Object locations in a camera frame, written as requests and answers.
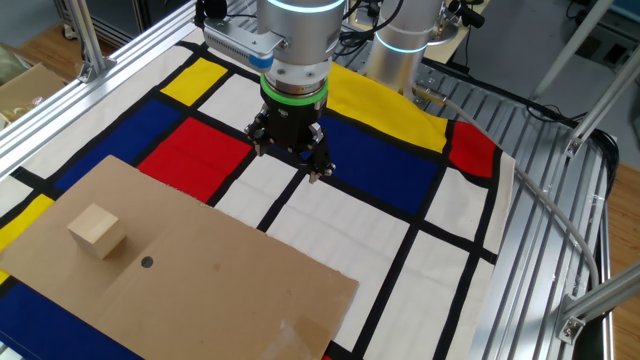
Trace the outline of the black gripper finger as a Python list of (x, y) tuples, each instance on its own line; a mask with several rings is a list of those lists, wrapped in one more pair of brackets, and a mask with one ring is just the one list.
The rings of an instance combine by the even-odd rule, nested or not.
[(244, 129), (247, 138), (253, 143), (257, 156), (263, 156), (271, 145), (271, 137), (266, 132), (268, 115), (269, 109), (263, 105), (254, 120)]
[(314, 184), (322, 176), (331, 176), (336, 166), (331, 160), (325, 129), (315, 122), (308, 126), (308, 130), (310, 138), (306, 150), (311, 154), (306, 159), (306, 164), (310, 169), (309, 182)]

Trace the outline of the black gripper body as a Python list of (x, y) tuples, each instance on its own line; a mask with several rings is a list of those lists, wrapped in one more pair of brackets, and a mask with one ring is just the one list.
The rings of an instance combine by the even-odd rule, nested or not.
[(308, 126), (315, 122), (319, 124), (326, 99), (306, 105), (289, 105), (269, 96), (264, 96), (263, 100), (269, 109), (266, 132), (271, 137), (271, 145), (295, 153), (307, 151)]

